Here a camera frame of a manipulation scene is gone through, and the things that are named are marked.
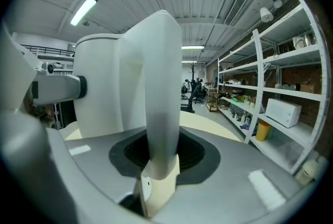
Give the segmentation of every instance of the ventilation grille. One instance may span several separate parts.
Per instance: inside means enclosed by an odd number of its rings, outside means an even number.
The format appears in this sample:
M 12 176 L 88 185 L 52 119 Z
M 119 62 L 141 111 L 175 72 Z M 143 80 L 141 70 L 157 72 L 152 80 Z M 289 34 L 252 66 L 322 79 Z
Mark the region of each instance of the ventilation grille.
M 237 17 L 237 15 L 239 14 L 240 10 L 243 8 L 246 1 L 247 0 L 235 0 L 227 17 L 224 20 L 224 24 L 230 25 L 234 21 L 234 19 Z

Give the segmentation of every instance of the white microwave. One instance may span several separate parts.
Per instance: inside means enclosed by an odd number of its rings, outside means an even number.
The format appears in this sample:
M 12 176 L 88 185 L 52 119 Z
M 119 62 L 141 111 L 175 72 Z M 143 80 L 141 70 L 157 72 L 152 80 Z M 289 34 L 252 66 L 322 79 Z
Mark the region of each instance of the white microwave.
M 265 115 L 287 128 L 297 124 L 302 106 L 269 98 Z

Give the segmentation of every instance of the floor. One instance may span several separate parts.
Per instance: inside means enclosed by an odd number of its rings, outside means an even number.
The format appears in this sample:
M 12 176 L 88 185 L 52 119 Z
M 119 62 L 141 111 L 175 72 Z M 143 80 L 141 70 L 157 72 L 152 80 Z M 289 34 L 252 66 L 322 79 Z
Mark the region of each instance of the floor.
M 227 128 L 231 131 L 235 136 L 238 137 L 241 141 L 244 141 L 244 134 L 240 132 L 238 128 L 236 128 L 220 111 L 216 112 L 209 112 L 208 108 L 206 107 L 206 100 L 204 100 L 204 105 L 202 103 L 195 104 L 192 103 L 193 110 L 202 117 L 206 117 L 216 123 L 222 125 L 223 127 Z

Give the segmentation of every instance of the rectangular light fixture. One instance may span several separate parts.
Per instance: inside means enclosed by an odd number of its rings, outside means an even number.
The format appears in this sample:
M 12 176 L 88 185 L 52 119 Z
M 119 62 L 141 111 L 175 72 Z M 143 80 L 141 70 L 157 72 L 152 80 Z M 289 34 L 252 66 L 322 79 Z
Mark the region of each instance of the rectangular light fixture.
M 182 47 L 182 50 L 184 49 L 203 49 L 204 46 L 185 46 L 185 47 Z
M 71 25 L 76 26 L 83 16 L 97 3 L 97 0 L 86 0 L 80 9 L 76 12 L 73 19 L 71 20 Z

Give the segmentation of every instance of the railing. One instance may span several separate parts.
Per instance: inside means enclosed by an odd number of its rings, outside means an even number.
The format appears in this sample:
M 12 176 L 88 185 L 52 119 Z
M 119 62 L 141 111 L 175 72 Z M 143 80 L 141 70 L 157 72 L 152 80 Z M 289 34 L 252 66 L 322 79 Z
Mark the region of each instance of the railing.
M 38 54 L 53 54 L 53 55 L 60 55 L 66 57 L 74 57 L 75 52 L 70 50 L 63 50 L 58 48 L 51 48 L 51 47 L 40 47 L 40 46 L 30 46 L 30 45 L 22 45 L 26 49 L 30 50 L 36 56 Z

